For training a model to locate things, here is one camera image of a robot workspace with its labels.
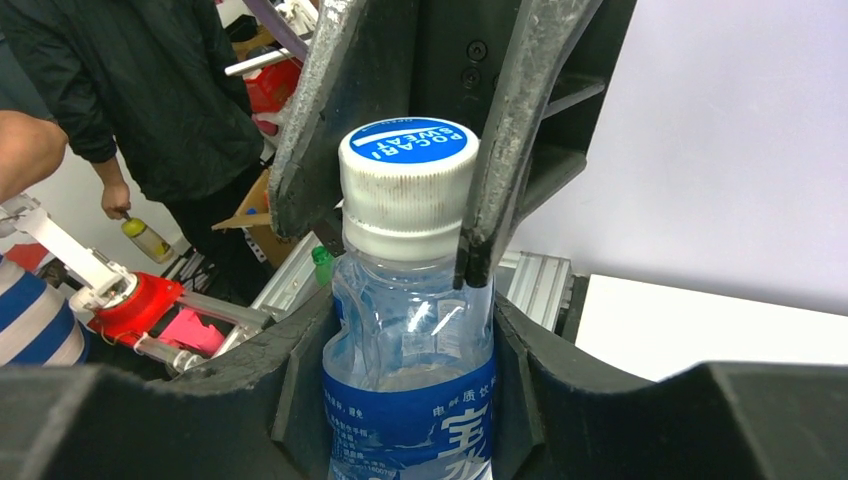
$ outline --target person's arm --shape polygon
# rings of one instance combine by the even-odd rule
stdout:
[[[104,180],[104,211],[110,218],[120,218],[119,212],[130,206],[129,188],[122,176],[117,178],[112,127],[88,72],[61,34],[61,22],[55,7],[32,0],[0,0],[0,24],[9,47],[68,134],[71,149],[91,162]]]
[[[65,132],[53,123],[0,111],[0,203],[52,175],[67,144]]]
[[[212,77],[224,94],[232,100],[248,116],[253,114],[250,97],[247,96],[247,86],[241,76],[228,77],[224,69],[238,63],[236,52],[230,43],[221,17],[212,0],[194,0],[192,11],[197,20],[203,45],[206,47],[206,58],[212,69]]]

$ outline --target yellow bottle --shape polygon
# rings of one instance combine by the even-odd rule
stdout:
[[[165,263],[174,256],[174,249],[165,241],[156,230],[148,227],[146,223],[138,218],[130,217],[124,213],[126,221],[121,225],[121,230],[145,255],[156,263]]]

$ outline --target blue cap label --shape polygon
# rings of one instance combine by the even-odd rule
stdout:
[[[362,127],[350,139],[357,154],[386,163],[428,163],[461,152],[468,136],[429,118],[399,118]]]

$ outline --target person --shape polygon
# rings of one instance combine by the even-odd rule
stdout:
[[[55,172],[67,141],[51,122],[0,111],[0,204]],[[0,366],[82,363],[88,345],[65,298],[0,255]]]
[[[262,137],[212,0],[0,0],[0,26],[74,153],[103,183],[102,208],[142,193],[251,301],[268,271],[240,230],[213,232],[261,173]]]

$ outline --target red plastic container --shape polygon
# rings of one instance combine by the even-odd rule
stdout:
[[[253,77],[246,78],[250,106],[255,113],[277,112],[292,96],[300,80],[303,64],[296,59],[270,65]]]

